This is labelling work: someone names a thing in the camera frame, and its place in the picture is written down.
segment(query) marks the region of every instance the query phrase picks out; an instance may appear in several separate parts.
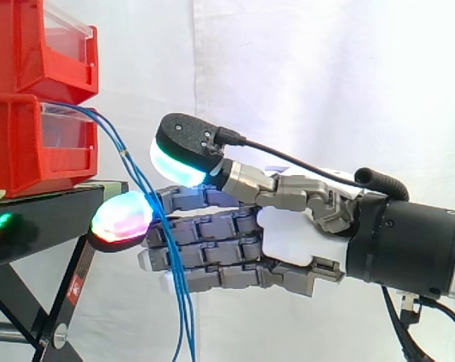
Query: red storage bin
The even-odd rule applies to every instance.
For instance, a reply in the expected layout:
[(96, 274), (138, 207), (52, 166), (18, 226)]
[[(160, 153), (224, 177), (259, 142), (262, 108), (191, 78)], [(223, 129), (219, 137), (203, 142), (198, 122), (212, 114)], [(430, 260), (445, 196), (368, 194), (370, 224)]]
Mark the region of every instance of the red storage bin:
[(44, 0), (0, 0), (0, 94), (79, 104), (98, 94), (97, 30)]
[(71, 189), (97, 174), (97, 125), (32, 95), (0, 96), (0, 190), (6, 198)]

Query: black table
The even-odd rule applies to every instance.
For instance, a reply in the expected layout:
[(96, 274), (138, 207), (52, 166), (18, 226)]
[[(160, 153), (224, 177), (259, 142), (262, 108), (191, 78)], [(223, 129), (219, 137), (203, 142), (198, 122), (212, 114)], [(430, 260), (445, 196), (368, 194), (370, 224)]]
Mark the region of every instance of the black table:
[[(0, 240), (0, 310), (11, 322), (0, 323), (0, 341), (30, 344), (33, 362), (82, 361), (67, 341), (67, 330), (95, 252), (86, 234), (103, 201), (127, 190), (127, 183), (92, 181), (67, 192), (0, 200), (0, 215), (20, 219), (13, 234)], [(76, 238), (47, 313), (10, 263)]]

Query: transparent drawer front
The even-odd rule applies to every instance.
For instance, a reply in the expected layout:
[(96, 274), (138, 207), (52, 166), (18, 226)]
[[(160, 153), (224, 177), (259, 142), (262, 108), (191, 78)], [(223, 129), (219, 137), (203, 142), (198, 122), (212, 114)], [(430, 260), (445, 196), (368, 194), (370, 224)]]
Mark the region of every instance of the transparent drawer front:
[(44, 147), (90, 149), (93, 145), (89, 117), (64, 106), (42, 103), (42, 137)]
[(93, 30), (45, 1), (46, 45), (70, 58), (86, 63), (86, 41), (93, 38)]

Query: blue cable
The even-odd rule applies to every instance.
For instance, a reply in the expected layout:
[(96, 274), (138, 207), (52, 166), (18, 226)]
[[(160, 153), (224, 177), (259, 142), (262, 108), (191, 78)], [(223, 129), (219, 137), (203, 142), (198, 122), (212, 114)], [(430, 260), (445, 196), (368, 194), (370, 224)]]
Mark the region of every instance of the blue cable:
[[(74, 106), (67, 103), (52, 103), (58, 106), (65, 106), (70, 109), (74, 109), (77, 112), (80, 112), (90, 119), (95, 121), (108, 137), (113, 141), (118, 153), (121, 156), (121, 161), (125, 166), (126, 171), (130, 178), (135, 182), (139, 187), (140, 191), (145, 195), (146, 200), (149, 202), (150, 206), (156, 213), (157, 217), (160, 219), (161, 224), (164, 228), (165, 237), (167, 239), (167, 246), (171, 256), (171, 272), (174, 277), (174, 286), (177, 297), (177, 304), (179, 308), (179, 317), (180, 317), (180, 331), (179, 339), (177, 341), (177, 348), (174, 353), (172, 361), (176, 361), (180, 353), (180, 348), (183, 341), (183, 329), (186, 329), (187, 341), (189, 343), (189, 351), (192, 362), (195, 362), (195, 316), (193, 311), (192, 298), (189, 293), (188, 284), (186, 282), (185, 270), (180, 258), (180, 253), (175, 243), (174, 236), (171, 233), (170, 224), (165, 215), (163, 206), (152, 187), (152, 184), (146, 178), (143, 171), (137, 166), (134, 162), (131, 154), (128, 152), (127, 147), (123, 140), (121, 139), (118, 131), (115, 129), (113, 124), (104, 116), (98, 112), (93, 112), (90, 109), (82, 108), (79, 106)], [(186, 310), (186, 301), (189, 306), (189, 317), (187, 316)]]

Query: white fabric background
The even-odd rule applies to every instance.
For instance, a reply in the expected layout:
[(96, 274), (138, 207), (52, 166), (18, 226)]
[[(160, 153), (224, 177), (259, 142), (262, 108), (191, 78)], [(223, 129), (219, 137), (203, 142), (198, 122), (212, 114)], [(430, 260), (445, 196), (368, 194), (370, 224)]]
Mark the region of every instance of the white fabric background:
[[(455, 209), (455, 1), (54, 2), (100, 28), (101, 93), (90, 104), (117, 124), (155, 186), (168, 184), (147, 156), (159, 120), (196, 112), (320, 167), (388, 172), (415, 201)], [(126, 179), (103, 135), (100, 176)], [(71, 250), (15, 265), (46, 308)], [(171, 358), (174, 297), (140, 270), (137, 252), (95, 257), (70, 330), (86, 362)], [(274, 287), (195, 301), (201, 362), (403, 361), (379, 287), (360, 281), (321, 281), (313, 299)], [(446, 318), (426, 310), (413, 334), (436, 360), (455, 362)], [(0, 344), (0, 361), (31, 353)]]

